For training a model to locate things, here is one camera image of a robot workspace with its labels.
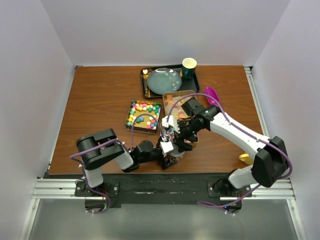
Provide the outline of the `purple plastic scoop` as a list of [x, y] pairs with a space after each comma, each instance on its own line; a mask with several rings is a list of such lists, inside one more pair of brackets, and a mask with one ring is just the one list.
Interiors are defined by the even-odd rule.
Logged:
[[204, 89], [204, 93], [209, 96], [209, 97], [206, 97], [206, 98], [207, 98], [207, 101], [208, 101], [208, 103], [210, 105], [218, 106], [218, 103], [220, 102], [220, 99], [219, 99], [216, 91], [212, 87], [207, 86]]

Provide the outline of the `silver jar lid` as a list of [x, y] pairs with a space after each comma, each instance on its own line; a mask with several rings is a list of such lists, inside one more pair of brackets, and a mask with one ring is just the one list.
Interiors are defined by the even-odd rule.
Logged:
[[171, 155], [172, 157], [175, 157], [175, 158], [180, 158], [180, 157], [182, 157], [184, 154], [185, 154], [184, 151], [179, 151], [177, 148], [175, 148], [173, 151], [170, 152], [170, 155]]

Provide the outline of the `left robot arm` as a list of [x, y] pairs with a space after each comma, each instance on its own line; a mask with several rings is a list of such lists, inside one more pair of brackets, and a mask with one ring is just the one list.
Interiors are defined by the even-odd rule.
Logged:
[[113, 129], [96, 132], [76, 141], [78, 157], [87, 182], [86, 191], [92, 196], [99, 196], [104, 190], [102, 166], [110, 161], [118, 164], [125, 172], [133, 172], [140, 164], [157, 161], [162, 169], [177, 164], [178, 160], [171, 155], [174, 145], [158, 139], [157, 145], [144, 140], [131, 150], [121, 142]]

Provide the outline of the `gold tin of star candies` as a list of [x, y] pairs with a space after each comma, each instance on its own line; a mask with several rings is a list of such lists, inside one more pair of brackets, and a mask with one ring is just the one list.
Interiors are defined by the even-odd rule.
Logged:
[[133, 126], [134, 132], [156, 134], [160, 126], [158, 122], [161, 110], [162, 104], [160, 102], [133, 99], [124, 125], [130, 131]]

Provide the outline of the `clear glass jar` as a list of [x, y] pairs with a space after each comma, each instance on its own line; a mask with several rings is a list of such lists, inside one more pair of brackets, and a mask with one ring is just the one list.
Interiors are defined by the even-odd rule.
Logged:
[[171, 151], [169, 154], [170, 157], [173, 158], [173, 160], [175, 160], [176, 162], [180, 162], [185, 152], [179, 151], [178, 148], [174, 148], [174, 150]]

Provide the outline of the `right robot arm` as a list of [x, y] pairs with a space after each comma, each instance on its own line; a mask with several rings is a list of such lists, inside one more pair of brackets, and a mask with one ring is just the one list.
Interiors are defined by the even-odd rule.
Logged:
[[251, 184], [269, 188], [289, 169], [287, 149], [280, 137], [261, 135], [233, 120], [215, 105], [204, 107], [194, 97], [181, 107], [190, 120], [180, 126], [179, 139], [191, 139], [194, 134], [207, 129], [225, 137], [253, 159], [251, 165], [234, 169], [216, 181], [213, 184], [215, 192], [233, 197], [241, 188]]

